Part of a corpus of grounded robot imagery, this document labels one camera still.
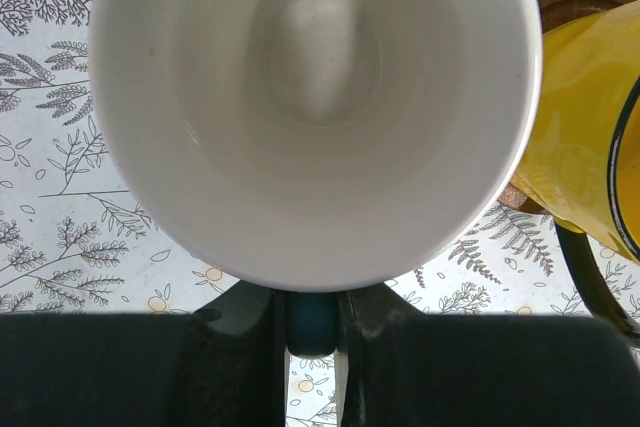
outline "yellow mug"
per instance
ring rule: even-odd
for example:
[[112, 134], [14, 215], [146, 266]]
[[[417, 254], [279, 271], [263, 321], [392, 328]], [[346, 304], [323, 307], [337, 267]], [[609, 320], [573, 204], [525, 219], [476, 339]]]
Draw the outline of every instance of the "yellow mug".
[[585, 305], [640, 346], [584, 232], [640, 262], [640, 1], [544, 35], [542, 94], [513, 184], [556, 217]]

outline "floral tablecloth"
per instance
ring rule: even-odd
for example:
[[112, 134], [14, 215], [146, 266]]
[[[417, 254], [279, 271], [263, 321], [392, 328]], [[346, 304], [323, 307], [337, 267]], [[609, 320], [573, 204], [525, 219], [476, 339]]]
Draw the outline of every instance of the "floral tablecloth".
[[[236, 280], [169, 239], [116, 174], [92, 113], [91, 1], [0, 0], [0, 314], [189, 312]], [[640, 269], [594, 247], [639, 317]], [[551, 219], [498, 204], [389, 285], [431, 314], [586, 314]], [[290, 427], [336, 423], [331, 358], [292, 359], [289, 382]]]

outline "black rim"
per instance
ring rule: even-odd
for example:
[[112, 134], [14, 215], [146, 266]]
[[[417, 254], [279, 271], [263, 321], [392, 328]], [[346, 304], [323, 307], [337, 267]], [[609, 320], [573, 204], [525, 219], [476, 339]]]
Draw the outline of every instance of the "black rim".
[[616, 128], [613, 131], [613, 139], [611, 141], [611, 149], [609, 151], [609, 165], [607, 166], [607, 189], [609, 194], [609, 208], [611, 209], [616, 229], [618, 230], [618, 233], [620, 234], [620, 237], [627, 249], [629, 249], [636, 260], [640, 261], [640, 247], [633, 240], [631, 232], [624, 222], [624, 218], [620, 210], [620, 203], [618, 202], [618, 186], [616, 183], [620, 144], [627, 124], [629, 123], [629, 119], [631, 118], [633, 108], [638, 102], [638, 98], [640, 98], [640, 77], [636, 80], [633, 89], [631, 89], [631, 93], [622, 108], [620, 118], [618, 119]]

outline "white ceramic mug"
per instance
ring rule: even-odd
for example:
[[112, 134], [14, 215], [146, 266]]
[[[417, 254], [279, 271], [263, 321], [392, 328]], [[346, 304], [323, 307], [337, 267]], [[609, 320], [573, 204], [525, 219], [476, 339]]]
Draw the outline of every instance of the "white ceramic mug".
[[536, 0], [95, 0], [119, 172], [171, 237], [255, 283], [380, 282], [508, 182], [538, 100]]

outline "black mug handle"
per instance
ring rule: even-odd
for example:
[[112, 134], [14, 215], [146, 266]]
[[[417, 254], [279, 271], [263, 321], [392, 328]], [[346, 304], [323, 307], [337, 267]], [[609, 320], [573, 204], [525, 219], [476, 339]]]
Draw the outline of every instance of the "black mug handle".
[[573, 232], [558, 223], [556, 232], [569, 273], [584, 305], [594, 316], [612, 322], [632, 347], [640, 348], [640, 325], [627, 314], [609, 290], [600, 274], [587, 235]]

